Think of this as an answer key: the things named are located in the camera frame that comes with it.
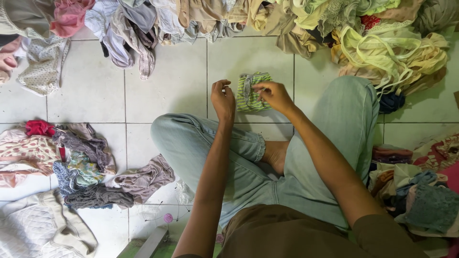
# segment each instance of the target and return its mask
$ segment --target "bare foot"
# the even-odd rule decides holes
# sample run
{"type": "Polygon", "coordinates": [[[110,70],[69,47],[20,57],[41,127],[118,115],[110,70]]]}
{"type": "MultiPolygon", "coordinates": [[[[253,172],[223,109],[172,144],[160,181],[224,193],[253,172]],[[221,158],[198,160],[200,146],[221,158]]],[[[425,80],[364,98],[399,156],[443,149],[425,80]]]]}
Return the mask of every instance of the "bare foot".
{"type": "Polygon", "coordinates": [[[287,147],[289,141],[265,141],[266,150],[264,152],[261,162],[268,163],[274,170],[284,175],[285,156],[287,154],[287,147]]]}

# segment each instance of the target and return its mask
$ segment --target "hand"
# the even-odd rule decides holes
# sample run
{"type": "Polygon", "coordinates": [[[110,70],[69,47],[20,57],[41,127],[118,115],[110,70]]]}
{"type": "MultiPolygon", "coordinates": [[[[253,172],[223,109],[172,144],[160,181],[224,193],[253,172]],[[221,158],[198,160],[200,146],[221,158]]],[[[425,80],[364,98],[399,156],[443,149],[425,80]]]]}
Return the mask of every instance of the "hand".
{"type": "Polygon", "coordinates": [[[259,101],[266,101],[273,109],[284,115],[295,106],[283,84],[261,82],[253,85],[252,88],[255,92],[260,93],[259,101]]]}
{"type": "Polygon", "coordinates": [[[232,125],[234,123],[236,100],[234,99],[233,91],[228,86],[230,84],[231,82],[228,80],[219,80],[212,84],[210,100],[217,112],[218,121],[231,122],[232,125]]]}

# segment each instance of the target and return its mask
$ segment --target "brown shirt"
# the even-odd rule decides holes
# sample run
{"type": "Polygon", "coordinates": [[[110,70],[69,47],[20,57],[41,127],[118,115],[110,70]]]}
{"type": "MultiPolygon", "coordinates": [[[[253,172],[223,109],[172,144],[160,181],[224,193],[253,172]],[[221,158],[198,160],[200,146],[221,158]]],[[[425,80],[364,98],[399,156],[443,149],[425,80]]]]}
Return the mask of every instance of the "brown shirt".
{"type": "MultiPolygon", "coordinates": [[[[358,219],[346,232],[282,205],[240,210],[223,230],[219,258],[428,258],[388,215],[358,219]]],[[[179,258],[200,258],[182,255],[179,258]]]]}

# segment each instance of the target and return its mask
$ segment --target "green striped underwear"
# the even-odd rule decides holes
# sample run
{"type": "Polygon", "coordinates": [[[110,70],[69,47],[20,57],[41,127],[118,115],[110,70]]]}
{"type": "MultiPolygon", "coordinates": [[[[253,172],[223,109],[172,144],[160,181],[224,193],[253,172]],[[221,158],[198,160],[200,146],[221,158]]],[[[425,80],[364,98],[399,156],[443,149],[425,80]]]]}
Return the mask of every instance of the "green striped underwear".
{"type": "Polygon", "coordinates": [[[239,75],[237,87],[237,111],[258,112],[271,109],[267,102],[257,101],[259,93],[253,91],[252,86],[264,81],[272,81],[269,73],[256,72],[255,74],[243,73],[239,75]]]}

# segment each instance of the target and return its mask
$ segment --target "pile of underwear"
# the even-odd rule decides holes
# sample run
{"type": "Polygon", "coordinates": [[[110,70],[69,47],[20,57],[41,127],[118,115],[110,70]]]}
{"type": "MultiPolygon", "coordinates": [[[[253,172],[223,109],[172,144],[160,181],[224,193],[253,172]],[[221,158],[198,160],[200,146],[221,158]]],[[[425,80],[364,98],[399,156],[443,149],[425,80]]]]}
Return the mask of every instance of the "pile of underwear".
{"type": "Polygon", "coordinates": [[[330,48],[339,75],[368,78],[381,113],[446,75],[447,38],[457,24],[456,0],[0,0],[0,81],[17,57],[29,67],[17,81],[41,96],[59,90],[68,38],[87,26],[102,52],[121,69],[139,54],[140,78],[154,67],[157,43],[214,42],[251,26],[276,35],[287,54],[310,58],[330,48]]]}
{"type": "Polygon", "coordinates": [[[458,238],[458,148],[459,127],[414,151],[375,146],[368,190],[412,235],[458,238]]]}
{"type": "Polygon", "coordinates": [[[145,203],[161,186],[175,180],[162,155],[142,168],[115,175],[107,141],[97,137],[88,123],[54,126],[31,120],[0,134],[0,187],[15,187],[29,174],[53,173],[64,205],[74,209],[111,208],[113,204],[129,208],[145,203]],[[104,183],[106,176],[111,179],[104,183]]]}

